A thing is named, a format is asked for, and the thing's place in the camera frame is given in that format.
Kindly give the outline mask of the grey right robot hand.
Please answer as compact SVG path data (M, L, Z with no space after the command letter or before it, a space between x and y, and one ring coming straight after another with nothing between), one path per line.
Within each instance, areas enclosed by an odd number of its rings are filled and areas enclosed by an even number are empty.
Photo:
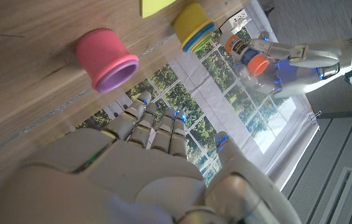
M24 159L0 185L0 223L299 223L275 184L224 131L210 183L187 158L186 115L142 93L101 130L83 128Z

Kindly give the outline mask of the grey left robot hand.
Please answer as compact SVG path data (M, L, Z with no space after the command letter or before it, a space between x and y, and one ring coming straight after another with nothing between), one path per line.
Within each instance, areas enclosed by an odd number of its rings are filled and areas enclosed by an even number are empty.
M233 35L225 46L243 83L275 98L312 92L352 71L352 38L287 45Z

